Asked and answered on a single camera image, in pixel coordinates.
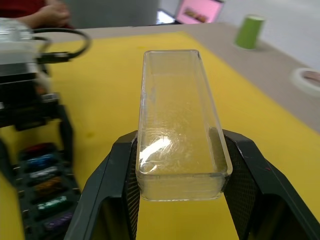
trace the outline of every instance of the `clear plastic container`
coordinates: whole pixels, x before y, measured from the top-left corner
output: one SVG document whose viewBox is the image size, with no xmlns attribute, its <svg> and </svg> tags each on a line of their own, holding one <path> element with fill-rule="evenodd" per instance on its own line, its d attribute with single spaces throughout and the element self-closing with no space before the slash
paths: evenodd
<svg viewBox="0 0 320 240">
<path fill-rule="evenodd" d="M 232 164 L 197 50 L 147 51 L 136 177 L 149 201 L 221 195 Z"/>
</svg>

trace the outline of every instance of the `white tape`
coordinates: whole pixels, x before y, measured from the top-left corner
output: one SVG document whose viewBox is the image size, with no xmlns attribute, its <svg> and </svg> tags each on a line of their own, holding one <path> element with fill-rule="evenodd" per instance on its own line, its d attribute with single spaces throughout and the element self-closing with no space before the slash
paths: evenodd
<svg viewBox="0 0 320 240">
<path fill-rule="evenodd" d="M 291 75 L 292 83 L 313 97 L 320 97 L 320 71 L 311 68 L 298 68 Z"/>
</svg>

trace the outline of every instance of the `yellow table surface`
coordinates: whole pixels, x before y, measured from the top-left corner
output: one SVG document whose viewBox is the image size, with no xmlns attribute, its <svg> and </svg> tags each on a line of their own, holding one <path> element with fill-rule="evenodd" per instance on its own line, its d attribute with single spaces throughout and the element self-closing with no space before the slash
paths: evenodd
<svg viewBox="0 0 320 240">
<path fill-rule="evenodd" d="M 80 45 L 59 43 L 52 50 L 75 50 Z M 96 39 L 84 56 L 51 66 L 53 88 L 61 94 L 74 127 L 74 172 L 80 188 L 113 142 L 138 128 L 144 52 L 169 49 L 200 51 L 223 128 L 254 140 L 319 220 L 320 136 L 183 32 Z M 7 127 L 1 136 L 13 156 L 32 144 L 58 142 L 56 127 L 56 122 L 24 132 Z M 0 238 L 22 240 L 16 192 L 1 174 L 0 191 Z M 188 202 L 141 200 L 137 239 L 238 238 L 221 197 Z"/>
</svg>

